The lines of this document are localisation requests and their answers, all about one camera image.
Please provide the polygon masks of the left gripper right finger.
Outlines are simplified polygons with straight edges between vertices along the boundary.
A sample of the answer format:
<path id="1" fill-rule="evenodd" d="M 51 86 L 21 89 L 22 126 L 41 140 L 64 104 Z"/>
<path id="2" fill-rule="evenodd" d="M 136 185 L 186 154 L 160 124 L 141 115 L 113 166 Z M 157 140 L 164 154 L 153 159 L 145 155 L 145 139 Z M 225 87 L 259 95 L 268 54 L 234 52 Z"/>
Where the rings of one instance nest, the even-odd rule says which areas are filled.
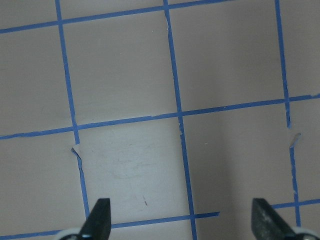
<path id="1" fill-rule="evenodd" d="M 251 231 L 256 240 L 295 240 L 297 237 L 264 198 L 252 200 Z"/>

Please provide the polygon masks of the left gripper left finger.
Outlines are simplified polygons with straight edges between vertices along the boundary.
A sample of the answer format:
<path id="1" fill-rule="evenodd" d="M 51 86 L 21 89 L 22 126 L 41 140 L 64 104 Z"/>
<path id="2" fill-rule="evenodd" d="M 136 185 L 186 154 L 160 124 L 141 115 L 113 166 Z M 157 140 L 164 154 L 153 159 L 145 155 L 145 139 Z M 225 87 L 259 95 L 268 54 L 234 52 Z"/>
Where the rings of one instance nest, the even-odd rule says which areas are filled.
<path id="1" fill-rule="evenodd" d="M 79 231 L 80 240 L 108 240 L 111 233 L 111 202 L 99 198 Z"/>

